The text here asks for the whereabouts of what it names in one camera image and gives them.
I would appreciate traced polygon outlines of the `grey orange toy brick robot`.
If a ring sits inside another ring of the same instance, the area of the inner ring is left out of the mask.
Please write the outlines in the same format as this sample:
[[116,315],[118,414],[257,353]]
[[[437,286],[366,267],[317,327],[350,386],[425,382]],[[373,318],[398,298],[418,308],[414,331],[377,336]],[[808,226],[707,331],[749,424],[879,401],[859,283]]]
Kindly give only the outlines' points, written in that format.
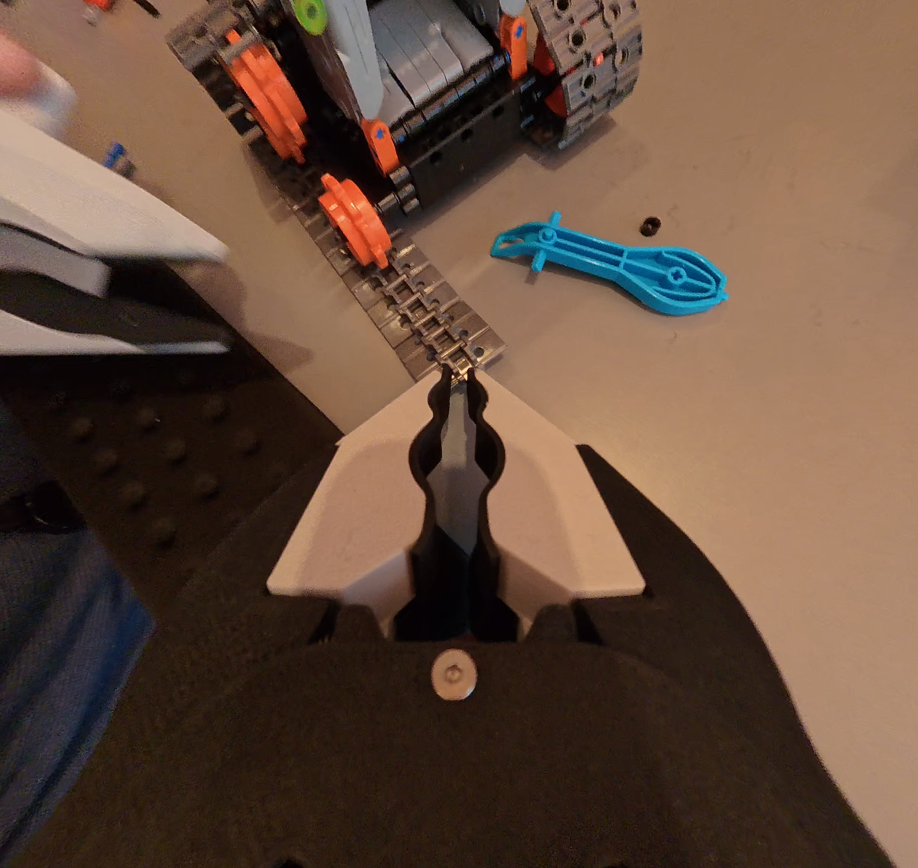
[[320,212],[388,266],[428,208],[522,134],[564,149],[634,90],[636,0],[208,0],[167,36],[243,135],[315,165]]

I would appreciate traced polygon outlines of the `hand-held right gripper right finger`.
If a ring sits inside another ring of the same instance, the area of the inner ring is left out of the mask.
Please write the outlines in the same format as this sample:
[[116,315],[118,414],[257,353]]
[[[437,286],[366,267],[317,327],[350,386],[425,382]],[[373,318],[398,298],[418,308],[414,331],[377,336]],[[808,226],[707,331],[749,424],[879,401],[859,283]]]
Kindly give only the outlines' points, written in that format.
[[515,640],[547,606],[642,594],[575,441],[486,373],[468,374],[466,398],[487,479],[469,568],[475,636]]

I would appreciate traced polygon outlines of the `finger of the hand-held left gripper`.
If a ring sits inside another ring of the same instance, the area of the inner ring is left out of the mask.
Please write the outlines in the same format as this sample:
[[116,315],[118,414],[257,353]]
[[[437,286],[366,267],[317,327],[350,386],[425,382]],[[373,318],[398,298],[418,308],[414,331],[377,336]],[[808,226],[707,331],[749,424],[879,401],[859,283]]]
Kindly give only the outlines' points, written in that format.
[[213,235],[120,174],[15,115],[1,116],[1,269],[92,296],[108,260],[221,261]]
[[221,354],[226,327],[34,273],[1,275],[3,357]]

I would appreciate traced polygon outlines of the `person's dark blue clothing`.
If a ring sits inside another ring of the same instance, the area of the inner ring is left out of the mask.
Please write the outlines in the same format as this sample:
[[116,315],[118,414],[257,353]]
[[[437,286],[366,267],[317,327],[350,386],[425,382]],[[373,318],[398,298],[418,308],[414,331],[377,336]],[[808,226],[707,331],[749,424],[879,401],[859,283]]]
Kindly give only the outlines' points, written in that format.
[[109,724],[153,620],[1,410],[1,864],[51,816]]

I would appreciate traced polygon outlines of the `blue plastic toy wrench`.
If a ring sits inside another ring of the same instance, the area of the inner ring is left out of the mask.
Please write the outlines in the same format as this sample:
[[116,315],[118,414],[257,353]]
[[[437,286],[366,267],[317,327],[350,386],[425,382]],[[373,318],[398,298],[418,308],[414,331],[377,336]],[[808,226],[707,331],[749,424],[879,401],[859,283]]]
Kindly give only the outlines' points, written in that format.
[[530,270],[561,266],[623,289],[645,308],[668,316],[711,311],[729,299],[727,277],[700,253],[683,247],[627,247],[562,224],[555,211],[500,233],[494,258],[528,260]]

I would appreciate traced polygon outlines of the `person's left hand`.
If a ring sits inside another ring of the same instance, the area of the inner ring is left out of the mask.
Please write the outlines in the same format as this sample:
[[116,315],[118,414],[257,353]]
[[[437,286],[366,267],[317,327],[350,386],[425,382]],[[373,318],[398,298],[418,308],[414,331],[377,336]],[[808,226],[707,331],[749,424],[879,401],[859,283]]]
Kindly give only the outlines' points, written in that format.
[[1,98],[29,97],[37,91],[41,80],[40,61],[29,50],[1,33]]

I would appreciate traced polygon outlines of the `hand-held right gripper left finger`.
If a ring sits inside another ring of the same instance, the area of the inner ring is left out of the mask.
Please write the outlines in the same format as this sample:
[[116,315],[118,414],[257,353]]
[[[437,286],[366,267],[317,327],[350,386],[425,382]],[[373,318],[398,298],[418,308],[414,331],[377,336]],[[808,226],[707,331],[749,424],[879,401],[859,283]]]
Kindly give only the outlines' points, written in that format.
[[434,537],[430,472],[442,458],[453,375],[442,369],[338,441],[266,582],[275,596],[404,609],[429,624],[449,605],[453,563]]

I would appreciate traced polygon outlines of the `black dotted mat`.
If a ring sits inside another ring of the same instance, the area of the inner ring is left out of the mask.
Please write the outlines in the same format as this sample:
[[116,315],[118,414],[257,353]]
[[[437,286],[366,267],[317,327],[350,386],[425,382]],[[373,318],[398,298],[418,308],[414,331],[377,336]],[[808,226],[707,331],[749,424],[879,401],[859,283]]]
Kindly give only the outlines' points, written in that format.
[[2,400],[156,617],[260,599],[341,431],[172,269],[113,281],[230,349],[2,357]]

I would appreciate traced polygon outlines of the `grey toy track strip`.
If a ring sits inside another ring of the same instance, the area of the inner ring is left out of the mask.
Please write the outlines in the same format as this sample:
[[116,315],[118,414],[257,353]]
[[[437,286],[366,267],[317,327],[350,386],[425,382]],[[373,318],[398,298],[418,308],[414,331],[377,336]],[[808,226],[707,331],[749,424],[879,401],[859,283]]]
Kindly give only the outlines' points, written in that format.
[[414,380],[438,366],[463,377],[505,344],[404,229],[484,167],[520,115],[507,64],[491,55],[446,105],[408,119],[407,163],[381,173],[369,143],[321,87],[275,0],[206,0],[167,44],[246,142],[361,309]]

